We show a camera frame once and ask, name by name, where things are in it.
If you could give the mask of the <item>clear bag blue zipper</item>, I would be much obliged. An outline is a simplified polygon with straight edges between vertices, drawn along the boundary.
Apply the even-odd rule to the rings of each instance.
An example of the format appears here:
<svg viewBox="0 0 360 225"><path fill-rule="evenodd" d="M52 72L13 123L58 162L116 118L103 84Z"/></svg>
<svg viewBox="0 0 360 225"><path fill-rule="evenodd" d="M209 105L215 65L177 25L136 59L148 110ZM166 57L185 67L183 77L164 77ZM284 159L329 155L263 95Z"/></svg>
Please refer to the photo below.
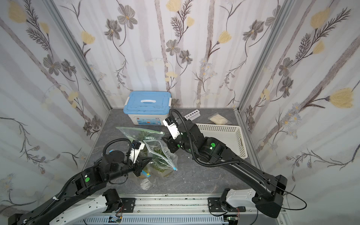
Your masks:
<svg viewBox="0 0 360 225"><path fill-rule="evenodd" d="M149 190L155 186L155 178L147 169L143 169L139 176L136 176L136 183L143 190Z"/></svg>
<svg viewBox="0 0 360 225"><path fill-rule="evenodd" d="M148 172L151 176L167 177L178 171L178 156L170 151L163 140L145 140L147 156L152 160L148 164Z"/></svg>

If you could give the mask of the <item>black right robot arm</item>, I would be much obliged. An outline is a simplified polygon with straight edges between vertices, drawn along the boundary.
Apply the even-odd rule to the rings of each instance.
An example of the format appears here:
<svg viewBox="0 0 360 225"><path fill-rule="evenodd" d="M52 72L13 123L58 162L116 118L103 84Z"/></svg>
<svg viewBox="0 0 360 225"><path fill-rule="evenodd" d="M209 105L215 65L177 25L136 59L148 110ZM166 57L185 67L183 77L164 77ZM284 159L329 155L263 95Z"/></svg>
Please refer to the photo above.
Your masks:
<svg viewBox="0 0 360 225"><path fill-rule="evenodd" d="M247 190L223 191L220 206L225 213L239 207L255 207L263 215L277 218L286 209L283 206L284 194L289 194L286 177L270 175L243 160L222 141L205 137L195 123L176 109L170 109L163 123L171 135L166 141L169 149L183 149L197 164L225 169L249 185Z"/></svg>

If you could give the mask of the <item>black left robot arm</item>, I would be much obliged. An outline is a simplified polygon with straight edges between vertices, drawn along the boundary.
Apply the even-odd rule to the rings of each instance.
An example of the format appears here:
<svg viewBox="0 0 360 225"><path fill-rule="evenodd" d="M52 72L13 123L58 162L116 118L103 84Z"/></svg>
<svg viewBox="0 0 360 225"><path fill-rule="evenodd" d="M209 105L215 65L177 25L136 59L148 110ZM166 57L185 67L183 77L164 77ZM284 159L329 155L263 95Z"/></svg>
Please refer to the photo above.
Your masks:
<svg viewBox="0 0 360 225"><path fill-rule="evenodd" d="M93 166L72 176L60 192L34 210L16 213L8 218L9 225L48 225L79 201L104 189L112 180L134 173L140 176L151 157L135 156L144 143L118 138L107 143L102 157Z"/></svg>

